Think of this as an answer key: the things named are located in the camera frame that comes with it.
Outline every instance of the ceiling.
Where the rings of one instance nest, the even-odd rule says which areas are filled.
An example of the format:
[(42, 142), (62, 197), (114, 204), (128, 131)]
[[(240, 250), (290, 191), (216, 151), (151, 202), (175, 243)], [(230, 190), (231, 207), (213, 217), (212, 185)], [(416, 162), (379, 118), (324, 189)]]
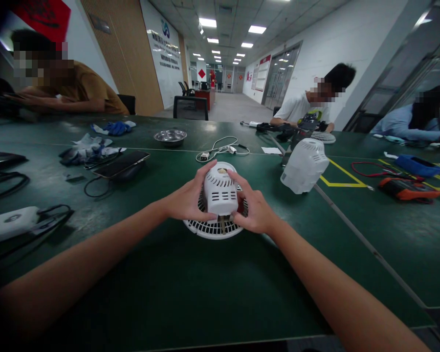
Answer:
[[(221, 63), (231, 65), (236, 54), (239, 66), (246, 66), (261, 58), (316, 21), (327, 16), (349, 0), (151, 0), (153, 6), (183, 35), (193, 53), (200, 54), (207, 63), (216, 63), (212, 50), (221, 52)], [(199, 18), (217, 21), (217, 28), (198, 29)], [(251, 25), (267, 27), (263, 34), (249, 33)], [(209, 43), (207, 38), (219, 40)], [(252, 48), (241, 47), (243, 42)]]

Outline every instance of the blue case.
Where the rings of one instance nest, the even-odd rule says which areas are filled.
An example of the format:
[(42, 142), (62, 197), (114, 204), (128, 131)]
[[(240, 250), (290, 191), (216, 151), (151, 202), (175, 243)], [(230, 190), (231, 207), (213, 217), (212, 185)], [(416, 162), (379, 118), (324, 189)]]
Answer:
[(395, 164), (399, 165), (410, 174), (422, 177), (433, 177), (440, 173), (439, 166), (413, 155), (400, 155), (395, 160)]

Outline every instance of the black hair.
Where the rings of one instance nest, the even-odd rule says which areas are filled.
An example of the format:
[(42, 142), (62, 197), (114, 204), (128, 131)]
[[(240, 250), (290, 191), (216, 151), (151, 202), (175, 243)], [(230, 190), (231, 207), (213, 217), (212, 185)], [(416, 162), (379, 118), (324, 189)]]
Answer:
[(351, 85), (356, 72), (352, 65), (340, 63), (324, 76), (324, 82), (331, 83), (333, 91), (342, 92)]
[(440, 86), (420, 94), (412, 104), (410, 129), (423, 130), (433, 118), (440, 114)]
[(36, 51), (42, 58), (55, 57), (55, 43), (44, 34), (31, 29), (17, 29), (11, 35), (13, 49), (19, 51)]

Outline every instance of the white t-shirt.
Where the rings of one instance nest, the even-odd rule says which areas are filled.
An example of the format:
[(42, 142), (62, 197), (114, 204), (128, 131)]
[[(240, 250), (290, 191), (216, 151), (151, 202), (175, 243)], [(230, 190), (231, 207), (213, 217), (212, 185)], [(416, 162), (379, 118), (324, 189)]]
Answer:
[(310, 104), (307, 99), (307, 94), (303, 93), (298, 98), (288, 99), (274, 115), (276, 118), (281, 118), (286, 121), (297, 123), (310, 111), (321, 111), (321, 118), (319, 121), (329, 123), (329, 107), (326, 105)]

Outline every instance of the stainless steel bowl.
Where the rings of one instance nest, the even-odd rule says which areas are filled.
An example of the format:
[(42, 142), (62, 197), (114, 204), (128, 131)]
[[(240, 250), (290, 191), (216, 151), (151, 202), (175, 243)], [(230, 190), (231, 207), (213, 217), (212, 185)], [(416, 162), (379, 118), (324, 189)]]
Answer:
[(180, 130), (166, 130), (155, 134), (154, 138), (161, 142), (165, 147), (179, 147), (187, 137), (187, 133)]

